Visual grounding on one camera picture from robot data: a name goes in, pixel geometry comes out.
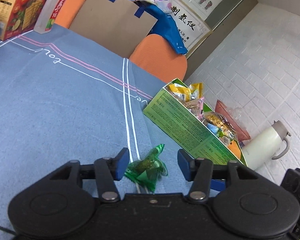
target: metal rivet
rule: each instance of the metal rivet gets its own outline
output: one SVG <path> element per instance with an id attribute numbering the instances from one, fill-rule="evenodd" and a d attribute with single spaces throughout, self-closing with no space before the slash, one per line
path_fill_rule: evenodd
<path id="1" fill-rule="evenodd" d="M 107 191 L 102 194 L 102 198 L 105 200 L 115 200 L 118 198 L 118 194 L 113 191 Z"/>
<path id="2" fill-rule="evenodd" d="M 194 200 L 202 200 L 206 197 L 206 194 L 201 191 L 193 191 L 189 196 Z"/>

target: orange chair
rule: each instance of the orange chair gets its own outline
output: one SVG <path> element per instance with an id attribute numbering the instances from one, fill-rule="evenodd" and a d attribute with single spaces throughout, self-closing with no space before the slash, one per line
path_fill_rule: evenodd
<path id="1" fill-rule="evenodd" d="M 157 34 L 146 36 L 129 60 L 165 83 L 174 78 L 183 80 L 187 70 L 186 56 L 176 54 L 170 44 Z"/>
<path id="2" fill-rule="evenodd" d="M 68 29 L 85 1 L 86 0 L 66 0 L 55 23 Z"/>

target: green box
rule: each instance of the green box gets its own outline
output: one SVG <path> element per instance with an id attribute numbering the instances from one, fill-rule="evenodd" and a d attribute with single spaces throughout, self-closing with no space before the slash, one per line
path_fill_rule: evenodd
<path id="1" fill-rule="evenodd" d="M 186 86 L 179 79 L 167 85 L 172 83 Z M 207 158 L 221 165 L 226 165 L 229 160 L 237 161 L 237 157 L 165 87 L 156 94 L 143 113 L 192 157 Z M 203 110 L 211 111 L 206 104 Z M 246 165 L 242 154 L 239 161 Z"/>

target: plastic bag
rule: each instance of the plastic bag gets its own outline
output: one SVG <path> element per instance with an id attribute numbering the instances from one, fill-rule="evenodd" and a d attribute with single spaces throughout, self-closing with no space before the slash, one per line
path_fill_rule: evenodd
<path id="1" fill-rule="evenodd" d="M 164 13 L 154 4 L 149 4 L 145 11 L 155 17 L 157 22 L 152 27 L 150 34 L 162 36 L 177 54 L 186 54 L 188 50 L 184 47 L 176 22 L 170 14 Z"/>
<path id="2" fill-rule="evenodd" d="M 228 108 L 220 100 L 217 100 L 215 111 L 223 115 L 228 120 L 228 122 L 232 125 L 234 130 L 237 132 L 239 141 L 245 141 L 251 139 L 243 122 L 245 113 L 242 108 L 238 108 L 238 107 L 235 109 Z"/>
<path id="3" fill-rule="evenodd" d="M 147 154 L 144 160 L 129 163 L 124 175 L 154 192 L 158 179 L 168 175 L 166 165 L 158 158 L 163 148 L 164 144 L 159 144 Z"/>
<path id="4" fill-rule="evenodd" d="M 172 94 L 181 102 L 186 103 L 202 97 L 202 83 L 191 84 L 189 87 L 174 83 L 168 85 Z"/>
<path id="5" fill-rule="evenodd" d="M 203 112 L 203 102 L 204 97 L 184 103 L 184 106 L 189 110 L 189 112 L 199 118 Z"/>
<path id="6" fill-rule="evenodd" d="M 222 133 L 218 137 L 227 136 L 231 140 L 238 140 L 237 133 L 227 119 L 216 112 L 205 112 L 203 117 L 210 123 L 219 127 Z"/>

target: red cracker box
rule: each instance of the red cracker box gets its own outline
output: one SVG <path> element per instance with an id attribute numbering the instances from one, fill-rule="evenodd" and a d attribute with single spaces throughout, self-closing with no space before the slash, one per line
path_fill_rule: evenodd
<path id="1" fill-rule="evenodd" d="M 32 30 L 46 0 L 0 0 L 0 40 Z"/>

